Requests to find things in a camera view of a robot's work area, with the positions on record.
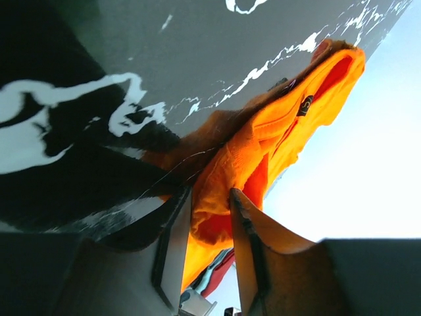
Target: red object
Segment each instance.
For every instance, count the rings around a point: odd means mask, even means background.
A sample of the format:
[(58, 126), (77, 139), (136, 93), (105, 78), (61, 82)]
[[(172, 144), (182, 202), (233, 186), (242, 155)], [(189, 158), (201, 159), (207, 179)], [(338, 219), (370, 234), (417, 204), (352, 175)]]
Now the red object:
[(218, 288), (219, 284), (222, 282), (222, 279), (232, 266), (235, 261), (234, 249), (227, 253), (224, 260), (214, 269), (212, 275), (210, 276), (210, 280), (208, 286), (201, 292), (201, 295), (206, 298), (207, 296), (211, 295), (213, 291)]

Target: orange fabric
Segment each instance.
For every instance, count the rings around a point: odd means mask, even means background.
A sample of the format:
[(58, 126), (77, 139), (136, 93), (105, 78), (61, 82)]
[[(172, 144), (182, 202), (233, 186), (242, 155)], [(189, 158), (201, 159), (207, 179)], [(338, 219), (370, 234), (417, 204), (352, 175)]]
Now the orange fabric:
[[(228, 196), (239, 188), (262, 209), (278, 175), (294, 164), (315, 130), (331, 124), (364, 71), (361, 49), (343, 49), (316, 67), (287, 95), (255, 114), (213, 157), (193, 187), (193, 217), (182, 290), (233, 246)], [(308, 95), (307, 115), (297, 117)]]

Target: orange cloth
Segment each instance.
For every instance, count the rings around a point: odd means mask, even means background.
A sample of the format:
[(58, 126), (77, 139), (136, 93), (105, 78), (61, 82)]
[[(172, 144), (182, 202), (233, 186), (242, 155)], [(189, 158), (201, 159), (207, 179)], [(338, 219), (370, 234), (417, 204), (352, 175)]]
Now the orange cloth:
[[(221, 250), (233, 246), (230, 189), (243, 190), (262, 209), (263, 197), (278, 175), (297, 161), (315, 130), (339, 114), (364, 66), (361, 49), (327, 39), (294, 79), (255, 97), (242, 110), (215, 111), (171, 152), (142, 157), (194, 184), (182, 291)], [(276, 97), (294, 80), (291, 91)], [(309, 95), (314, 96), (310, 109), (298, 117)]]
[[(308, 139), (331, 124), (364, 71), (360, 49), (334, 53), (284, 97), (260, 110), (207, 165), (193, 187), (193, 218), (182, 289), (224, 248), (233, 246), (228, 196), (239, 188), (262, 209), (277, 176), (298, 159)], [(314, 96), (306, 116), (300, 104)]]

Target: white splatter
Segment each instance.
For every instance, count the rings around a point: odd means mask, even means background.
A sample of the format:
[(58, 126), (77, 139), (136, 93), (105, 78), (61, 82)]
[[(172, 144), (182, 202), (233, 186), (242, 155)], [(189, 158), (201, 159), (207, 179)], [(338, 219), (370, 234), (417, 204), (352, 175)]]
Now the white splatter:
[(225, 0), (226, 8), (231, 12), (236, 12), (239, 14), (251, 14), (259, 5), (267, 2), (268, 0), (256, 0), (255, 4), (249, 10), (241, 10), (235, 0)]
[(172, 20), (172, 14), (168, 15), (168, 18), (166, 18), (164, 24), (161, 27), (160, 32), (166, 29), (166, 27), (170, 24), (171, 20)]
[(190, 115), (192, 115), (194, 112), (197, 112), (199, 110), (199, 104), (200, 104), (200, 101), (199, 102), (196, 102), (195, 104), (193, 104), (190, 107), (189, 114), (187, 114), (187, 116), (184, 118), (184, 120), (182, 121), (182, 123), (184, 123)]
[[(158, 124), (165, 122), (165, 104), (163, 102), (140, 110), (149, 114), (142, 123), (136, 124), (127, 117), (128, 114), (139, 111), (137, 104), (146, 94), (146, 91), (141, 89), (140, 76), (131, 72), (104, 76), (96, 81), (67, 88), (58, 88), (50, 83), (35, 80), (17, 80), (4, 85), (0, 90), (0, 122), (13, 119), (23, 110), (26, 94), (30, 94), (42, 106), (42, 109), (18, 124), (0, 128), (0, 174), (58, 161), (72, 147), (72, 144), (54, 157), (46, 156), (47, 144), (44, 142), (43, 136), (51, 130), (49, 110), (58, 107), (65, 101), (76, 100), (98, 89), (127, 81), (130, 83), (128, 92), (123, 103), (118, 106), (109, 119), (109, 131), (115, 136), (121, 137), (126, 132), (129, 134), (139, 132), (151, 121)], [(99, 119), (99, 117), (93, 117), (87, 127)]]
[[(248, 10), (248, 11), (240, 11), (238, 9), (237, 5), (236, 5), (235, 0), (226, 0), (226, 6), (227, 6), (228, 10), (230, 10), (232, 12), (237, 12), (237, 13), (241, 13), (241, 14), (250, 14), (251, 12), (253, 12), (256, 9), (256, 7), (258, 5), (261, 5), (261, 4), (265, 3), (266, 1), (267, 0), (255, 1), (255, 4), (254, 4), (253, 8)], [(395, 12), (396, 14), (399, 14), (400, 12), (402, 12), (402, 10), (404, 10), (409, 5), (409, 3), (411, 3), (411, 1), (412, 0), (406, 0), (406, 1), (404, 0), (404, 1), (400, 1), (400, 2), (397, 3), (396, 0), (394, 0), (391, 4), (390, 8), (388, 8), (388, 10), (385, 13), (379, 13), (377, 5), (370, 8), (369, 4), (370, 4), (371, 0), (364, 0), (364, 1), (361, 1), (360, 3), (351, 4), (351, 5), (348, 6), (346, 11), (342, 12), (338, 16), (337, 20), (341, 16), (345, 15), (349, 9), (351, 9), (353, 7), (357, 8), (360, 5), (364, 5), (361, 13), (356, 17), (348, 19), (348, 21), (344, 24), (341, 24), (340, 22), (338, 22), (336, 24), (335, 30), (331, 31), (331, 32), (328, 32), (324, 36), (323, 39), (328, 38), (328, 37), (332, 37), (340, 29), (343, 28), (343, 31), (341, 33), (341, 36), (342, 36), (349, 28), (352, 27), (356, 30), (359, 30), (359, 33), (357, 34), (357, 38), (356, 38), (355, 43), (354, 43), (354, 45), (358, 45), (360, 43), (361, 39), (362, 39), (362, 36), (366, 35), (366, 34), (369, 34), (379, 23), (381, 23), (386, 18), (386, 16), (389, 13)], [(374, 25), (371, 26), (370, 29), (365, 32), (364, 28), (372, 21), (374, 21)], [(217, 107), (217, 106), (221, 105), (227, 99), (231, 98), (235, 94), (238, 94), (242, 89), (244, 89), (247, 86), (247, 84), (251, 80), (258, 79), (263, 73), (265, 73), (266, 71), (271, 69), (278, 62), (292, 57), (297, 51), (307, 51), (309, 53), (312, 53), (315, 50), (315, 48), (318, 44), (318, 41), (316, 40), (317, 37), (327, 27), (328, 27), (328, 25), (325, 25), (320, 31), (314, 32), (303, 43), (301, 43), (299, 45), (292, 45), (290, 47), (282, 48), (279, 51), (279, 53), (276, 55), (276, 57), (266, 61), (260, 68), (255, 68), (255, 69), (251, 70), (248, 73), (248, 75), (239, 83), (239, 86), (237, 88), (235, 88), (235, 90), (233, 92), (225, 93), (224, 96), (219, 99), (219, 101), (214, 102), (213, 104), (210, 104), (209, 106), (202, 107), (202, 108), (195, 108), (194, 112), (200, 111), (202, 109), (209, 109), (209, 108)], [(234, 86), (235, 85), (231, 84), (228, 88), (224, 88), (224, 89), (221, 89), (221, 90), (217, 91), (212, 96), (208, 97), (207, 100), (210, 101), (216, 95), (219, 95), (221, 92), (227, 92), (227, 91), (231, 90)], [(198, 102), (198, 101), (201, 101), (202, 99), (199, 98), (199, 97), (183, 98), (182, 101), (179, 102), (179, 104), (177, 104), (177, 106), (182, 104), (184, 101), (189, 101), (190, 103), (193, 103), (193, 100), (194, 100), (194, 102)]]
[(148, 215), (153, 210), (160, 207), (164, 202), (159, 197), (145, 197), (143, 199), (137, 198), (132, 201), (128, 201), (119, 206), (115, 206), (109, 210), (102, 211), (97, 214), (89, 215), (82, 220), (76, 221), (75, 223), (82, 223), (88, 225), (89, 227), (94, 227), (97, 223), (104, 221), (107, 217), (115, 217), (115, 215), (120, 213), (125, 213), (128, 216), (128, 220), (136, 220), (139, 218), (139, 210), (142, 209), (142, 217)]
[[(364, 5), (364, 8), (362, 9), (360, 15), (355, 18), (350, 18), (345, 23), (345, 29), (341, 33), (341, 35), (343, 35), (350, 26), (354, 26), (355, 29), (360, 30), (360, 32), (357, 34), (357, 39), (354, 45), (358, 45), (362, 39), (362, 35), (364, 34), (366, 36), (367, 34), (369, 34), (379, 23), (381, 23), (386, 18), (386, 16), (390, 12), (395, 11), (396, 14), (399, 14), (410, 3), (410, 1), (400, 1), (396, 4), (396, 1), (393, 1), (385, 13), (378, 13), (378, 5), (370, 8), (370, 2), (371, 0), (365, 0), (360, 2)], [(367, 32), (364, 33), (364, 27), (367, 26), (372, 20), (375, 22), (375, 24)]]

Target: white paint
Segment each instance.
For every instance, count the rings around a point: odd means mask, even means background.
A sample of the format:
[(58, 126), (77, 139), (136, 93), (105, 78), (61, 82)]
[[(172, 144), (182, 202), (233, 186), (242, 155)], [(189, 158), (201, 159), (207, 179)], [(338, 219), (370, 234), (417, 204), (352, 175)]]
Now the white paint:
[[(126, 116), (138, 111), (136, 105), (146, 94), (146, 91), (141, 89), (140, 76), (130, 72), (104, 76), (96, 81), (67, 88), (58, 88), (50, 83), (34, 80), (17, 80), (3, 86), (0, 90), (0, 122), (13, 119), (23, 110), (25, 93), (30, 93), (34, 100), (43, 106), (43, 109), (23, 122), (0, 128), (0, 174), (48, 165), (58, 161), (72, 145), (54, 157), (48, 157), (44, 154), (46, 144), (42, 137), (51, 129), (49, 110), (58, 107), (62, 102), (76, 100), (100, 88), (127, 81), (130, 83), (128, 92), (123, 103), (110, 117), (109, 131), (115, 136), (121, 137), (124, 133), (135, 134), (139, 132), (151, 121), (158, 124), (165, 122), (165, 104), (163, 102), (140, 110), (147, 111), (151, 115), (151, 117), (145, 118), (142, 123), (136, 124)], [(99, 119), (99, 117), (93, 117), (86, 128)]]
[(241, 10), (235, 0), (225, 0), (226, 8), (231, 12), (236, 12), (239, 14), (251, 14), (259, 5), (267, 2), (268, 0), (256, 0), (255, 4), (249, 10)]
[[(351, 26), (354, 26), (357, 30), (360, 30), (360, 32), (357, 34), (357, 39), (354, 45), (358, 45), (362, 39), (362, 35), (364, 34), (366, 36), (367, 34), (369, 34), (379, 23), (381, 23), (386, 18), (386, 16), (390, 12), (395, 11), (396, 14), (399, 14), (410, 3), (410, 1), (406, 0), (400, 1), (397, 4), (395, 4), (394, 1), (385, 13), (378, 13), (378, 5), (370, 8), (370, 2), (371, 0), (365, 0), (360, 2), (364, 5), (364, 8), (362, 9), (360, 15), (354, 18), (350, 18), (345, 23), (345, 29), (341, 33), (341, 35), (343, 35)], [(376, 23), (367, 32), (364, 33), (364, 27), (367, 26), (372, 20)]]
[(168, 18), (166, 18), (164, 24), (161, 27), (161, 32), (166, 29), (166, 27), (170, 24), (171, 20), (172, 20), (172, 14), (168, 15)]
[(421, 32), (421, 2), (412, 3), (417, 11), (405, 11), (384, 35), (389, 43), (371, 56), (337, 121), (315, 133), (299, 164), (264, 203), (265, 213), (301, 236), (314, 241), (421, 237), (421, 107), (414, 101), (421, 84), (421, 43), (407, 46)]
[(199, 110), (199, 104), (200, 104), (200, 101), (196, 102), (190, 107), (189, 114), (187, 114), (187, 116), (184, 118), (184, 120), (181, 123), (184, 123), (189, 118), (190, 115), (192, 115), (194, 112), (197, 112)]
[[(120, 213), (125, 213), (127, 217), (131, 218), (133, 221), (142, 218), (149, 214), (151, 211), (158, 209), (163, 204), (163, 200), (159, 197), (144, 197), (133, 199), (132, 201), (128, 201), (123, 203), (119, 206), (115, 206), (109, 210), (102, 211), (100, 213), (89, 215), (75, 223), (82, 223), (86, 224), (90, 227), (95, 227), (97, 223), (101, 221), (105, 221), (107, 217), (115, 217), (115, 215)], [(146, 210), (141, 216), (139, 217), (139, 210)]]
[[(263, 4), (264, 2), (266, 2), (266, 1), (263, 1), (263, 0), (262, 1), (256, 1), (255, 5), (253, 6), (253, 8), (254, 8), (253, 10), (256, 9), (257, 5)], [(349, 9), (351, 9), (353, 7), (355, 7), (355, 8), (361, 7), (361, 5), (364, 5), (364, 6), (363, 6), (363, 8), (362, 8), (362, 10), (361, 10), (361, 12), (358, 16), (350, 18), (345, 24), (337, 23), (336, 27), (335, 27), (335, 30), (333, 32), (327, 33), (324, 38), (332, 37), (334, 34), (336, 34), (342, 28), (343, 28), (343, 30), (342, 30), (341, 36), (349, 28), (354, 28), (356, 30), (359, 30), (359, 33), (357, 34), (357, 38), (354, 42), (354, 45), (358, 45), (360, 43), (363, 35), (369, 34), (378, 24), (380, 24), (386, 18), (386, 16), (389, 13), (395, 12), (396, 14), (399, 14), (403, 9), (405, 9), (408, 6), (408, 4), (410, 3), (410, 0), (400, 1), (398, 3), (396, 3), (396, 1), (392, 2), (391, 6), (384, 13), (378, 12), (378, 6), (377, 5), (374, 6), (374, 7), (369, 7), (370, 2), (371, 2), (371, 0), (364, 0), (364, 1), (361, 1), (359, 3), (349, 5), (347, 10), (342, 12), (338, 16), (337, 20), (339, 19), (339, 17), (343, 16)], [(228, 10), (230, 10), (232, 12), (238, 12), (237, 11), (238, 8), (237, 8), (237, 5), (235, 3), (235, 0), (226, 0), (226, 6), (227, 6)], [(375, 22), (374, 25), (371, 26), (370, 29), (365, 32), (365, 27), (372, 21)], [(217, 106), (221, 105), (227, 99), (231, 98), (232, 96), (234, 96), (235, 94), (238, 94), (241, 90), (243, 90), (251, 80), (258, 79), (263, 73), (265, 73), (266, 71), (271, 69), (278, 62), (292, 57), (297, 51), (307, 51), (309, 53), (312, 53), (315, 50), (317, 44), (320, 43), (321, 40), (322, 40), (322, 39), (320, 39), (319, 41), (317, 41), (317, 37), (327, 27), (328, 27), (328, 25), (325, 25), (318, 32), (313, 32), (301, 44), (292, 45), (290, 47), (282, 48), (279, 51), (279, 53), (273, 59), (270, 59), (270, 60), (266, 61), (260, 68), (254, 68), (253, 70), (251, 70), (248, 73), (248, 75), (242, 81), (239, 82), (238, 86), (235, 85), (235, 84), (231, 84), (228, 88), (224, 88), (222, 90), (217, 91), (212, 96), (208, 97), (207, 100), (209, 101), (213, 97), (215, 97), (216, 95), (219, 95), (220, 92), (227, 92), (227, 91), (231, 90), (232, 88), (235, 89), (233, 92), (225, 93), (224, 96), (221, 97), (221, 99), (219, 99), (218, 101), (216, 101), (216, 102), (214, 102), (214, 103), (212, 103), (212, 104), (210, 104), (206, 107), (195, 109), (194, 112), (200, 111), (202, 109), (210, 109), (210, 108), (217, 107)], [(222, 82), (223, 84), (225, 84), (225, 82), (223, 80), (218, 80), (218, 82)], [(175, 107), (179, 106), (180, 104), (184, 103), (185, 101), (188, 101), (189, 103), (193, 103), (193, 102), (202, 101), (202, 99), (199, 98), (199, 97), (185, 97)]]

